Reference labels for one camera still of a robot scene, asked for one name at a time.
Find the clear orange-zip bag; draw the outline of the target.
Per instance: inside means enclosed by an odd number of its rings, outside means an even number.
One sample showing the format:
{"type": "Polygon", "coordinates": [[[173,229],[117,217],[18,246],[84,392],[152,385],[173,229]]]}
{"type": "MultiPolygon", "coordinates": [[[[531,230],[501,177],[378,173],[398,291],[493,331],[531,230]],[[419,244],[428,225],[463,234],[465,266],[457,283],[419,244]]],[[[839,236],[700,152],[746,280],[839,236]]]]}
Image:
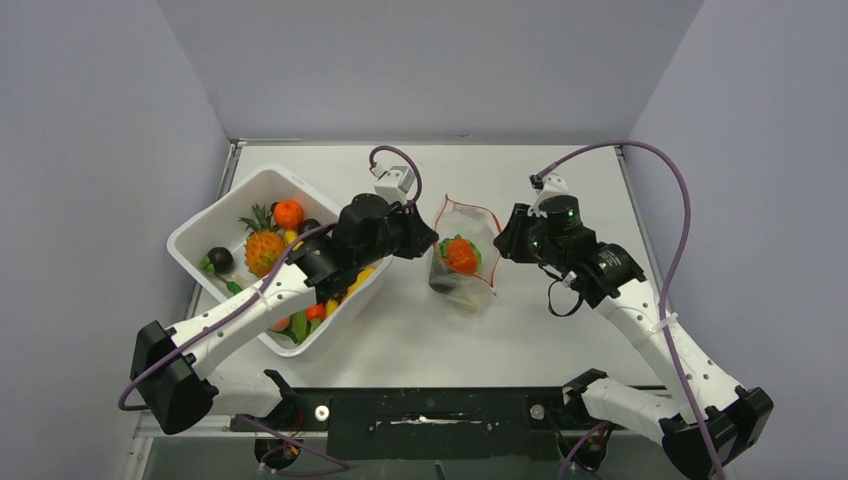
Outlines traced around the clear orange-zip bag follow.
{"type": "Polygon", "coordinates": [[[439,239],[432,245],[427,284],[454,307],[479,313],[496,296],[495,272],[501,254],[494,246],[502,232],[490,209],[446,195],[434,219],[439,239]]]}

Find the green lettuce head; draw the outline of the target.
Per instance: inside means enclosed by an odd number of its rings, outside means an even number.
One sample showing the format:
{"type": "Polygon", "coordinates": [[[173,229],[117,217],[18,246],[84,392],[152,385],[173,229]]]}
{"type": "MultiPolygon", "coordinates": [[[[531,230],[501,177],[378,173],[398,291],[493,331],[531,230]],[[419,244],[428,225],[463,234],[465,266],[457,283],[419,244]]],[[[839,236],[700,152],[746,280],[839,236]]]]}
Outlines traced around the green lettuce head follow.
{"type": "Polygon", "coordinates": [[[455,269],[474,270],[479,267],[482,260],[476,245],[459,234],[440,241],[438,249],[441,258],[455,269]]]}

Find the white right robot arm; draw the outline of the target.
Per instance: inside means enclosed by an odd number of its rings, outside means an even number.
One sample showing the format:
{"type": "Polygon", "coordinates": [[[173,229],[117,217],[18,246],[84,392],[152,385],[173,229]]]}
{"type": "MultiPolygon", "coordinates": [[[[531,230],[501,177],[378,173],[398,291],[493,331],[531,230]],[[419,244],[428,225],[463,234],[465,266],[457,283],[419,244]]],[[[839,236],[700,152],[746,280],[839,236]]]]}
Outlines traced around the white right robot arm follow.
{"type": "Polygon", "coordinates": [[[582,223],[579,202],[555,195],[534,206],[517,203],[493,242],[502,257],[536,264],[570,288],[630,342],[662,382],[665,397],[589,369],[563,389],[572,425],[608,421],[660,445],[688,479],[713,479],[756,444],[774,409],[760,387],[744,387],[692,339],[621,246],[601,242],[582,223]]]}

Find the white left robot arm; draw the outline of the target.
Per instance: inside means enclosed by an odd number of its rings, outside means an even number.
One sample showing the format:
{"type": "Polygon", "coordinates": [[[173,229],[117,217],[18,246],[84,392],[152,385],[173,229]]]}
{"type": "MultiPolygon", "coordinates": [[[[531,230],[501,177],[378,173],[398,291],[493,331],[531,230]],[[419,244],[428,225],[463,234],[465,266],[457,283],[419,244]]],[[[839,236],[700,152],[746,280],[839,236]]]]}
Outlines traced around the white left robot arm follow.
{"type": "Polygon", "coordinates": [[[142,327],[119,408],[130,410],[127,398],[138,392],[167,435],[211,413],[267,417],[283,401],[282,376],[226,373],[220,364],[278,320],[349,289],[365,268],[386,257],[420,258],[437,239],[415,203],[355,196],[337,221],[300,235],[253,286],[170,327],[157,321],[142,327]]]}

